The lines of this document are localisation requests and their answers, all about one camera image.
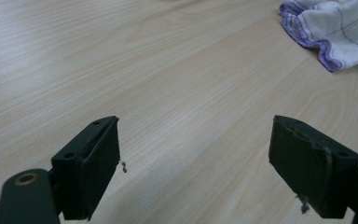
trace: towel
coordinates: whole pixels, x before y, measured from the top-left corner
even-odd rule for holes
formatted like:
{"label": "towel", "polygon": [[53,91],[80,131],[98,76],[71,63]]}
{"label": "towel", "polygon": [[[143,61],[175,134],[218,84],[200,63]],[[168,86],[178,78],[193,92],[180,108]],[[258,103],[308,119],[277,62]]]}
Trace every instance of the towel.
{"label": "towel", "polygon": [[358,64],[358,0],[290,0],[280,6],[282,27],[304,48],[317,48],[330,72]]}

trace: table surface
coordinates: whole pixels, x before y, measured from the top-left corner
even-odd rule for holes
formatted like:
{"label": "table surface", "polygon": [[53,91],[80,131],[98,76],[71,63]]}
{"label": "table surface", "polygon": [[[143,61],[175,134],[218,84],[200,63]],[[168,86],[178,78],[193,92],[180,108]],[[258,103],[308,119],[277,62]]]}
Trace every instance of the table surface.
{"label": "table surface", "polygon": [[329,73],[280,3],[0,0],[0,188],[115,115],[128,172],[91,223],[351,223],[269,164],[274,115],[358,152],[358,66]]}

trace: wood grain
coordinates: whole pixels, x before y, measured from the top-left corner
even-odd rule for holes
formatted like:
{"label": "wood grain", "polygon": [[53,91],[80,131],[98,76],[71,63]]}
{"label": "wood grain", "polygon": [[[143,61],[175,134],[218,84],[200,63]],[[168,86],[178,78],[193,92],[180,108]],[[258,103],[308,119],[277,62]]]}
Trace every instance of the wood grain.
{"label": "wood grain", "polygon": [[128,172],[91,223],[351,223],[301,215],[269,165],[275,114],[358,152],[358,66],[324,69],[280,3],[0,0],[0,188],[116,115]]}

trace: white cloth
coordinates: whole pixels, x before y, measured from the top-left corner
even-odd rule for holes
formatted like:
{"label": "white cloth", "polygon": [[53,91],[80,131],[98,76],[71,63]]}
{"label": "white cloth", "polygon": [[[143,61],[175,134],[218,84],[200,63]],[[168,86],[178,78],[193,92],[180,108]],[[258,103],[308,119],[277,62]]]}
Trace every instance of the white cloth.
{"label": "white cloth", "polygon": [[280,11],[287,34],[302,47],[319,48],[329,71],[358,64],[358,0],[290,0]]}

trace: bolt hole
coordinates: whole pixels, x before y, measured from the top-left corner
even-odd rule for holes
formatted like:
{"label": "bolt hole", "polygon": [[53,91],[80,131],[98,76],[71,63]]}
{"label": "bolt hole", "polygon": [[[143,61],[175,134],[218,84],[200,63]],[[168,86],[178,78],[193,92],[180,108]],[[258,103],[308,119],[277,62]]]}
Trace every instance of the bolt hole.
{"label": "bolt hole", "polygon": [[68,152],[68,153],[66,153],[65,155],[64,155],[64,157],[66,158],[66,159],[71,159],[71,158],[73,158],[75,156],[75,153],[73,153],[73,152]]}
{"label": "bolt hole", "polygon": [[350,156],[346,152],[338,152],[338,155],[340,155],[341,157],[349,157]]}
{"label": "bolt hole", "polygon": [[31,184],[36,179],[37,179],[37,174],[29,173],[29,174],[25,174],[25,175],[22,175],[19,178],[17,178],[14,181],[14,184],[17,186],[24,186],[24,185]]}

